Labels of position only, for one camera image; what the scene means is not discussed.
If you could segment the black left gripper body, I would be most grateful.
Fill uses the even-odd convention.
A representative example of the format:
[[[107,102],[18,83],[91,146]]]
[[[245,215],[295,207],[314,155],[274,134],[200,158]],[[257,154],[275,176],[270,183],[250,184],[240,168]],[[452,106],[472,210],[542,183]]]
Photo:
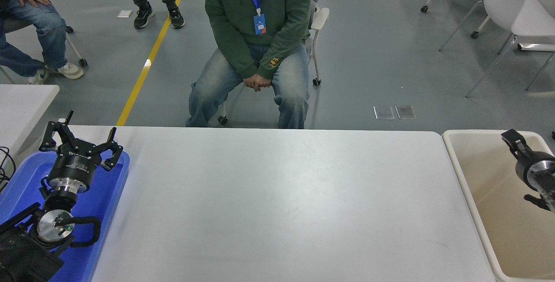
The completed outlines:
[[[75,180],[78,187],[90,187],[97,166],[101,163],[101,155],[95,153],[87,156],[91,148],[79,148],[75,151],[71,144],[61,145],[57,149],[57,159],[48,175],[48,185],[57,187],[64,179]]]

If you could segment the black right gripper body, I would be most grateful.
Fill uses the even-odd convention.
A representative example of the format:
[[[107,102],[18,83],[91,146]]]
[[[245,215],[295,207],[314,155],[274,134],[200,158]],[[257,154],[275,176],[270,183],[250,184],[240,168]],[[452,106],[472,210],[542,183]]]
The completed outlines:
[[[554,165],[554,157],[547,152],[525,151],[516,154],[516,173],[517,176],[531,189],[537,189],[538,185],[532,181],[532,171],[541,171]]]

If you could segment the person's right hand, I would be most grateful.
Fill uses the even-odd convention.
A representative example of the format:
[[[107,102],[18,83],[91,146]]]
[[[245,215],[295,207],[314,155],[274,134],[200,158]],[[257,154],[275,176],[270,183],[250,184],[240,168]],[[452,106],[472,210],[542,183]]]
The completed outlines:
[[[257,88],[257,78],[258,76],[260,76],[259,74],[255,74],[250,76],[247,79],[243,79],[242,82],[244,83],[244,85],[248,88],[253,89],[255,92],[258,92],[258,88]]]

